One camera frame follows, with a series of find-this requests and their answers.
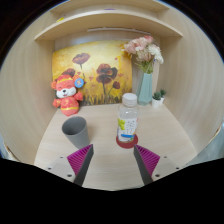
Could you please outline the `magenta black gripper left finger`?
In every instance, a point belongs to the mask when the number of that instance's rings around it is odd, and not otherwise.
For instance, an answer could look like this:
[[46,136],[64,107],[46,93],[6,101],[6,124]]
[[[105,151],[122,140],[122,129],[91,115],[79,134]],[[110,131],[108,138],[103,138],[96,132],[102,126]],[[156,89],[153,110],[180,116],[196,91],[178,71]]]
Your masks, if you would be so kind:
[[68,156],[60,156],[49,164],[46,170],[78,186],[82,186],[93,154],[93,145],[90,144]]

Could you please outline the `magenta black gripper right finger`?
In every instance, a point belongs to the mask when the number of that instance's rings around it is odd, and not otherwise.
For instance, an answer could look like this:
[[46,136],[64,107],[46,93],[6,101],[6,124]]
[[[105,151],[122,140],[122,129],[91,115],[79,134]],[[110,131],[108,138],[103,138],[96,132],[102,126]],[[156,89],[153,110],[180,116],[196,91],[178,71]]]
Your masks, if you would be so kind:
[[167,155],[159,156],[139,145],[134,146],[133,154],[145,185],[181,169]]

